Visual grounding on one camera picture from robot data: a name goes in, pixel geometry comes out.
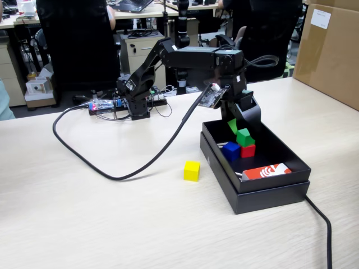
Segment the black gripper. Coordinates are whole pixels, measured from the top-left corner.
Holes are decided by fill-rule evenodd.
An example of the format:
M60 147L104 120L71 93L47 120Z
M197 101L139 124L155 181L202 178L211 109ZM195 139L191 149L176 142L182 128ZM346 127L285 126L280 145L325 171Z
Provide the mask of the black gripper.
M231 132L237 134L239 123L257 139L261 131L261 109L253 92L247 89L244 74L219 76L219 85L225 89L222 101L235 104L235 115L228 108L221 108L222 119Z

